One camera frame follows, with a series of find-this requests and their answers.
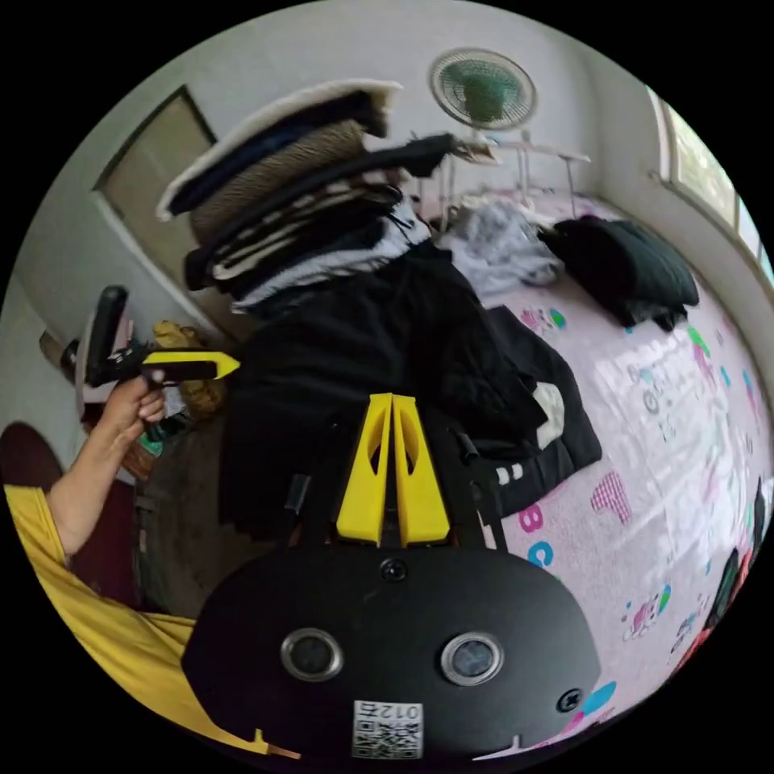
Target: white wall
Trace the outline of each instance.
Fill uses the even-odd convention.
[[[664,137],[647,87],[606,56],[576,48],[596,92],[601,196],[660,233],[707,280],[747,339],[774,406],[774,304],[741,251],[661,182]]]
[[[40,351],[45,330],[19,280],[11,276],[0,314],[0,432],[25,422],[68,467],[81,446],[75,390]]]
[[[516,60],[539,94],[529,122],[535,142],[588,153],[597,149],[593,91],[568,39],[507,11],[456,0],[325,0],[260,17],[178,57],[127,95],[89,134],[48,191],[19,254],[17,271],[35,308],[60,339],[79,335],[105,285],[125,285],[146,335],[160,318],[202,325],[192,305],[144,260],[92,188],[127,136],[181,85],[217,136],[288,92],[340,77],[401,82],[390,141],[468,130],[435,105],[427,71],[449,48],[490,48]],[[579,190],[596,185],[594,166],[578,168]],[[458,172],[456,189],[481,180]],[[565,187],[564,165],[531,161],[532,177]],[[490,185],[513,174],[486,173]]]

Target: qr code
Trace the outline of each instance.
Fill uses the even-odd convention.
[[[421,758],[423,731],[421,704],[356,701],[352,757]]]

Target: yellow shirt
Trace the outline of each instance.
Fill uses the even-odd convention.
[[[242,750],[266,753],[256,732],[245,742],[218,728],[185,679],[180,659],[194,628],[188,618],[136,613],[104,599],[66,567],[65,551],[40,489],[5,487],[16,530],[56,611],[89,655],[149,710],[197,734]]]

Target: fan grille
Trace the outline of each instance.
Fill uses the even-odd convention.
[[[515,62],[483,48],[439,56],[431,66],[430,86],[446,113],[478,129],[513,129],[535,110],[530,77]]]

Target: camera lens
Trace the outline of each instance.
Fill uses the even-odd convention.
[[[441,653],[441,671],[456,685],[480,685],[502,666],[503,652],[492,635],[480,631],[455,637]]]
[[[282,642],[280,659],[285,669],[310,683],[330,680],[343,667],[340,645],[321,629],[296,629]]]

